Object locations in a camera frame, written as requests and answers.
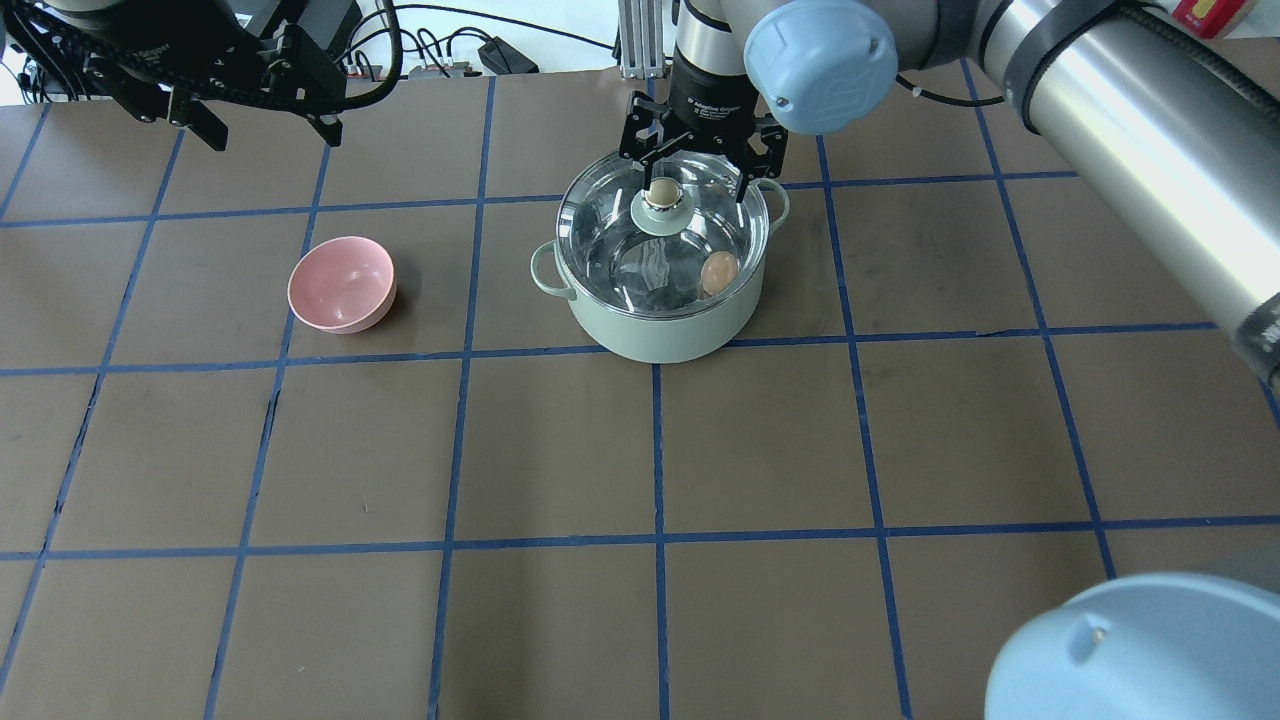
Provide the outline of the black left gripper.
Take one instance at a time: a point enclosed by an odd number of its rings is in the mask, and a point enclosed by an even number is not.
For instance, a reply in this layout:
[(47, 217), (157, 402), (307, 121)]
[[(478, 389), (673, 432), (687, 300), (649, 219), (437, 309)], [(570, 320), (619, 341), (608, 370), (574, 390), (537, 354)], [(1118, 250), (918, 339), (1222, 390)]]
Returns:
[(5, 29), (72, 97), (104, 91), (142, 123), (165, 120), (211, 150), (229, 129), (206, 101), (241, 106), (371, 106), (401, 82), (396, 4), (380, 14), (390, 64), (347, 88), (361, 51), (356, 1), (9, 1)]

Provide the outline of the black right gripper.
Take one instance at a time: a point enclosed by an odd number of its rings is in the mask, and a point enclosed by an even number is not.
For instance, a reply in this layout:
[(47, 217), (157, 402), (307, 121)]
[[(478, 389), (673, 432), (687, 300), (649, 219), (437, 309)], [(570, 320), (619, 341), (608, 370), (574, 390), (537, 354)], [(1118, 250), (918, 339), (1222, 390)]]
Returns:
[(773, 115), (755, 117), (758, 99), (739, 46), (678, 45), (666, 102), (632, 92), (618, 156), (640, 165), (648, 191), (657, 163), (682, 149), (735, 151), (735, 202), (742, 202), (751, 182), (780, 177), (788, 143)]

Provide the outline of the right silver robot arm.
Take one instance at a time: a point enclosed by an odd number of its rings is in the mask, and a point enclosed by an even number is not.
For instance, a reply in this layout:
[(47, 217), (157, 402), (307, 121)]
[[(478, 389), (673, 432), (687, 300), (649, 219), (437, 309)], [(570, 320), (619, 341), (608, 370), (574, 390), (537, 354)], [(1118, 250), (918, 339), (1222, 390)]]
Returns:
[[(736, 190), (842, 129), (901, 70), (970, 58), (1277, 387), (1277, 100), (1143, 1), (686, 1), (671, 94), (620, 155), (692, 151)], [(988, 719), (1275, 719), (1277, 548), (1105, 582), (1001, 648)]]

